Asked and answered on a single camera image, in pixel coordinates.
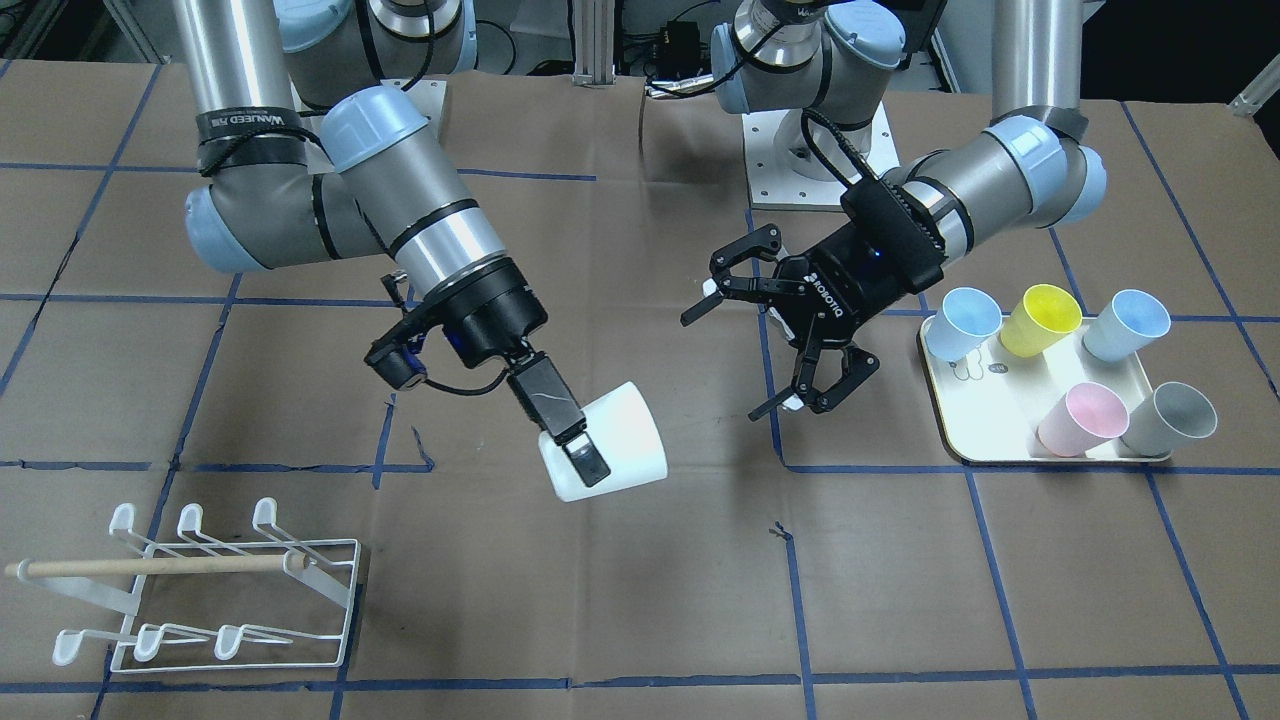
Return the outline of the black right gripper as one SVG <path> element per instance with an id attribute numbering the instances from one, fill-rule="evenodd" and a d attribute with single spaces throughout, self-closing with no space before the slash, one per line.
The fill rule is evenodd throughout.
<path id="1" fill-rule="evenodd" d="M 462 364 L 474 369 L 502 357 L 507 383 L 524 411 L 549 436 L 573 436 L 559 451 L 567 461 L 562 483 L 593 488 L 611 465 L 582 430 L 582 409 L 554 363 L 529 342 L 548 320 L 547 310 L 509 258 L 480 266 L 426 304 L 428 324 L 442 325 Z"/>

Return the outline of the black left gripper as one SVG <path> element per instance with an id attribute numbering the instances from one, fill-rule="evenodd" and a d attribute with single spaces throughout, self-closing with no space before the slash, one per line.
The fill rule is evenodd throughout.
<path id="1" fill-rule="evenodd" d="M 814 413 L 837 407 L 879 366 L 852 342 L 858 328 L 943 277 L 945 255 L 919 228 L 891 236 L 847 223 L 803 254 L 781 251 L 774 224 L 717 249 L 709 263 L 713 291 L 680 314 L 681 327 L 689 327 L 723 300 L 741 300 L 774 309 L 791 331 L 797 359 L 790 386 L 753 409 L 751 421 L 801 405 Z"/>

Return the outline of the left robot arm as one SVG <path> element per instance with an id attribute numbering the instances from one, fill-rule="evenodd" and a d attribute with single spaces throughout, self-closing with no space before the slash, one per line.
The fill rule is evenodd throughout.
<path id="1" fill-rule="evenodd" d="M 1080 1 L 992 4 L 989 118 L 972 138 L 879 169 L 876 115 L 892 74 L 941 1 L 744 1 L 710 33 L 708 88 L 745 120 L 777 117 L 765 169 L 829 195 L 845 223 L 804 250 L 763 225 L 710 254 L 690 324 L 724 300 L 772 313 L 796 359 L 786 386 L 754 409 L 836 409 L 878 359 L 856 346 L 873 316 L 938 284 L 987 240 L 1088 217 L 1106 190 L 1080 109 Z"/>

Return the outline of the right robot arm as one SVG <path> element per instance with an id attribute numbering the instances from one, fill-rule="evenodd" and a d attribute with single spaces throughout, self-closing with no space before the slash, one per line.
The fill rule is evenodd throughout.
<path id="1" fill-rule="evenodd" d="M 420 360 L 440 328 L 466 368 L 500 380 L 550 438 L 547 465 L 575 489 L 616 478 L 602 428 L 530 336 L 547 310 L 406 91 L 332 85 L 310 129 L 285 59 L 325 49 L 348 1 L 178 1 L 197 106 L 198 170 L 186 200 L 195 251 L 219 272 L 266 272 L 383 254 L 422 295 L 372 341 L 366 364 L 394 389 L 429 384 Z"/>

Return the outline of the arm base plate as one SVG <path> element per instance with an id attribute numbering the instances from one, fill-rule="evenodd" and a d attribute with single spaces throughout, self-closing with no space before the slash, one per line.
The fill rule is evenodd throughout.
<path id="1" fill-rule="evenodd" d="M 805 145 L 799 110 L 740 117 L 750 205 L 762 210 L 837 211 L 845 186 Z M 868 127 L 844 135 L 881 176 L 900 164 L 884 105 Z"/>

